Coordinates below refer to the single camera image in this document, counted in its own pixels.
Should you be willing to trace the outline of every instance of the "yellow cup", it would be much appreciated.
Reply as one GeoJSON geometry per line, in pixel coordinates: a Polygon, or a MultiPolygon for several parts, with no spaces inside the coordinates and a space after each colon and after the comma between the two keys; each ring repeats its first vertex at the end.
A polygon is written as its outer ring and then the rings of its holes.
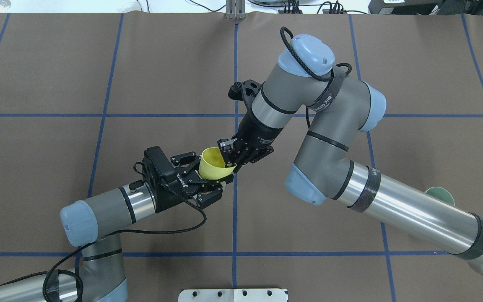
{"type": "Polygon", "coordinates": [[[236,166],[225,168],[225,161],[221,151],[217,147],[208,148],[203,151],[199,174],[207,180],[218,180],[232,173],[236,166]]]}

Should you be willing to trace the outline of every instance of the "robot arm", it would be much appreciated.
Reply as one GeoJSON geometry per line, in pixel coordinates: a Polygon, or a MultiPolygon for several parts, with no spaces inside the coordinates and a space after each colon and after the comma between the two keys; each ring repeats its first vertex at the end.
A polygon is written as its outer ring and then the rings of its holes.
{"type": "Polygon", "coordinates": [[[386,101],[367,83],[343,77],[333,63],[328,46],[300,34],[279,56],[262,86],[253,81],[234,84],[229,96],[244,101],[247,114],[231,140],[218,141],[225,161],[238,164],[237,172],[243,164],[269,154],[282,128],[306,105],[316,116],[286,180],[293,195],[315,205],[327,198],[337,200],[441,247],[483,275],[481,216],[347,158],[357,131],[370,131],[383,118],[386,101]]]}
{"type": "Polygon", "coordinates": [[[78,270],[55,270],[29,275],[0,286],[0,302],[124,302],[128,297],[119,233],[174,234],[194,230],[206,221],[203,209],[222,197],[223,186],[234,180],[200,177],[201,157],[195,152],[170,159],[159,147],[146,149],[141,180],[79,200],[61,210],[61,222],[70,244],[82,246],[78,270]],[[176,231],[123,229],[173,206],[186,203],[203,215],[194,227],[176,231]]]}

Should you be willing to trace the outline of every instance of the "wire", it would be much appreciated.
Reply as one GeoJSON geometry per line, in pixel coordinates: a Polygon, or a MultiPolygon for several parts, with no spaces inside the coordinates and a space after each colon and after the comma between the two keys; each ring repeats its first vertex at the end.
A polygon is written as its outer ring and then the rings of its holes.
{"type": "MultiPolygon", "coordinates": [[[[65,258],[62,258],[61,260],[59,260],[59,262],[57,262],[54,266],[52,266],[52,268],[50,270],[48,270],[46,272],[46,277],[44,278],[44,283],[42,283],[42,296],[44,296],[44,300],[46,300],[48,302],[56,302],[54,300],[51,300],[48,297],[48,292],[47,292],[48,280],[52,276],[53,271],[55,271],[57,269],[57,267],[60,266],[63,262],[65,262],[66,260],[69,260],[70,258],[72,258],[73,256],[75,256],[77,253],[79,253],[82,250],[90,247],[93,244],[94,244],[94,242],[87,243],[86,245],[83,245],[82,247],[76,249],[72,253],[68,254],[65,258]]],[[[65,275],[71,275],[72,277],[75,278],[76,289],[77,289],[77,299],[75,300],[75,302],[81,302],[82,301],[82,297],[83,297],[83,281],[82,281],[81,277],[79,277],[79,275],[76,275],[75,273],[72,273],[71,271],[63,271],[63,270],[61,270],[59,272],[60,273],[66,272],[66,273],[63,273],[63,274],[65,274],[65,275]]]]}
{"type": "MultiPolygon", "coordinates": [[[[247,0],[247,2],[249,3],[252,3],[254,5],[258,5],[258,6],[262,6],[262,7],[265,7],[265,8],[281,8],[282,5],[266,5],[266,4],[260,4],[260,3],[256,3],[256,2],[253,2],[251,0],[247,0]]],[[[303,6],[320,6],[320,4],[301,4],[301,5],[297,5],[297,7],[303,7],[303,6]]]]}
{"type": "Polygon", "coordinates": [[[369,13],[366,13],[364,11],[356,11],[356,10],[345,10],[345,11],[340,11],[339,13],[343,13],[343,12],[360,12],[360,13],[363,13],[365,15],[370,15],[369,13]]]}
{"type": "Polygon", "coordinates": [[[199,3],[197,3],[197,2],[195,2],[195,1],[193,1],[193,0],[188,0],[188,1],[189,1],[189,2],[191,2],[191,3],[194,3],[194,4],[198,5],[198,6],[201,6],[202,8],[206,8],[207,10],[209,10],[209,11],[211,11],[211,12],[220,11],[220,10],[222,10],[223,8],[225,8],[225,6],[226,6],[226,4],[225,4],[225,5],[221,6],[220,8],[218,8],[218,9],[216,9],[216,10],[213,10],[213,9],[211,9],[211,8],[207,8],[206,6],[203,6],[202,4],[199,4],[199,3]]]}
{"type": "Polygon", "coordinates": [[[338,67],[347,67],[348,69],[345,71],[345,75],[348,76],[351,73],[351,64],[350,63],[338,63],[336,66],[338,67]]]}
{"type": "MultiPolygon", "coordinates": [[[[139,172],[137,170],[137,165],[138,164],[140,164],[141,166],[144,167],[144,164],[142,162],[136,162],[134,164],[134,171],[136,173],[138,173],[138,174],[141,174],[145,178],[149,178],[149,176],[147,176],[146,174],[144,174],[142,172],[139,172]]],[[[156,173],[157,174],[160,174],[158,168],[156,167],[156,165],[154,165],[154,162],[152,162],[152,166],[154,167],[154,170],[156,170],[156,173]]],[[[196,226],[193,226],[193,227],[190,227],[190,228],[184,228],[184,229],[177,229],[175,231],[145,231],[145,230],[142,230],[142,229],[119,229],[118,231],[114,231],[113,233],[110,233],[109,235],[115,235],[115,234],[119,234],[119,233],[138,233],[138,234],[153,234],[153,235],[159,235],[159,234],[178,234],[178,233],[184,233],[184,232],[193,231],[194,229],[198,229],[199,227],[203,226],[206,223],[207,217],[206,217],[206,213],[203,210],[201,210],[198,206],[192,204],[190,201],[188,201],[186,198],[182,197],[180,194],[176,193],[173,189],[171,189],[169,187],[169,185],[165,182],[165,180],[161,180],[161,183],[163,184],[163,187],[166,187],[167,188],[167,191],[169,191],[169,193],[175,195],[182,202],[184,202],[185,204],[189,205],[191,208],[194,208],[195,210],[197,210],[203,216],[203,221],[201,221],[196,226]]]]}
{"type": "Polygon", "coordinates": [[[16,283],[18,281],[22,281],[22,280],[29,279],[29,278],[32,278],[32,277],[37,277],[37,276],[40,276],[40,275],[46,275],[46,273],[48,273],[48,272],[47,271],[39,271],[38,273],[32,273],[30,275],[27,275],[27,276],[24,276],[24,277],[19,277],[18,279],[14,279],[12,281],[5,282],[3,284],[0,284],[0,286],[11,284],[11,283],[16,283]]]}
{"type": "Polygon", "coordinates": [[[306,71],[307,74],[309,74],[311,77],[314,79],[320,81],[320,82],[330,82],[333,80],[333,76],[331,77],[321,77],[312,70],[301,60],[301,58],[297,55],[296,51],[293,49],[293,47],[290,45],[290,43],[286,40],[286,36],[284,35],[284,32],[287,32],[288,35],[290,36],[290,39],[293,38],[293,33],[286,27],[281,27],[280,28],[280,38],[282,39],[282,42],[284,43],[284,46],[288,49],[292,57],[297,61],[297,63],[303,68],[304,71],[306,71]]]}
{"type": "Polygon", "coordinates": [[[320,4],[320,7],[318,8],[318,11],[316,12],[316,15],[318,15],[320,13],[320,10],[326,4],[329,4],[329,10],[331,10],[331,8],[333,8],[333,3],[331,3],[330,1],[326,1],[326,2],[324,2],[322,4],[320,4]]]}

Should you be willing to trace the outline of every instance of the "green cup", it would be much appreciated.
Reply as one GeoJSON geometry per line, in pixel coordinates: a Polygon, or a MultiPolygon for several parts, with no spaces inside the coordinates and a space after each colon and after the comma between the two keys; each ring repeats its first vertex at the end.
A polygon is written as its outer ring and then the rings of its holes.
{"type": "Polygon", "coordinates": [[[445,204],[455,206],[454,197],[443,187],[431,187],[426,190],[426,194],[433,196],[445,204]]]}

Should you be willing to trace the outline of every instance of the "black device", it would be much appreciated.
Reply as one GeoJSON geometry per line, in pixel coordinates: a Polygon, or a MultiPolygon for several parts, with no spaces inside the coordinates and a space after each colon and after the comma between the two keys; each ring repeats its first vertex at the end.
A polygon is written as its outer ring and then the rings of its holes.
{"type": "Polygon", "coordinates": [[[193,199],[200,209],[221,199],[223,185],[234,180],[230,174],[219,180],[206,180],[197,170],[201,157],[188,152],[171,157],[169,161],[160,147],[144,151],[143,180],[155,194],[156,213],[176,206],[184,199],[193,199]]]}
{"type": "Polygon", "coordinates": [[[220,139],[217,145],[228,167],[236,165],[237,173],[243,165],[255,163],[265,156],[273,153],[271,143],[280,134],[282,129],[270,128],[259,122],[253,115],[251,104],[260,91],[262,85],[253,80],[235,82],[230,86],[229,98],[234,101],[243,101],[247,113],[238,127],[238,132],[232,139],[220,139]]]}
{"type": "Polygon", "coordinates": [[[429,15],[439,0],[371,0],[373,15],[429,15]]]}
{"type": "Polygon", "coordinates": [[[438,15],[483,15],[483,0],[442,0],[437,11],[438,15]]]}

